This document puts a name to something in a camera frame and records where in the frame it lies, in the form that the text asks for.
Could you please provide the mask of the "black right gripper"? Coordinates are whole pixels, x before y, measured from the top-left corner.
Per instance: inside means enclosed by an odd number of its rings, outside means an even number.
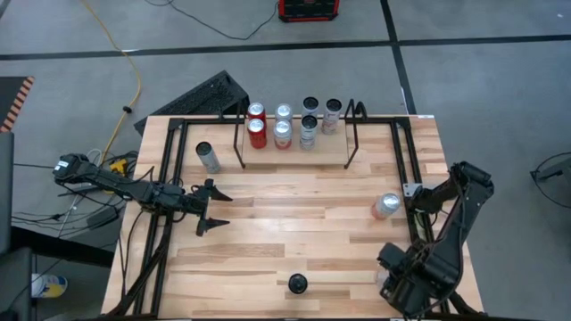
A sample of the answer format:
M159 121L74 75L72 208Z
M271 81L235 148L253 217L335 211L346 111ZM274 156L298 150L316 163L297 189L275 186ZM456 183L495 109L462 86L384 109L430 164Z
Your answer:
M380 296L403 315L421 315L429 307L428 285L421 267L400 271L383 268Z

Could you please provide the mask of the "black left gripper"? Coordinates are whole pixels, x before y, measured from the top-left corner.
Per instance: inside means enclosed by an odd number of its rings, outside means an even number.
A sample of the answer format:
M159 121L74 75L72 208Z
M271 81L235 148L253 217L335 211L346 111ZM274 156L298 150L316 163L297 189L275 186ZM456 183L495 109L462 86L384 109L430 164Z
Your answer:
M207 209L210 198L215 201L232 202L233 199L222 193L217 186L213 184L213 180L208 178L203 185L197 185L193 192L183 197L182 216L179 220L183 220L187 214L193 214L198 217L198 224L195 234L202 237L209 230L228 225L229 221L208 218Z

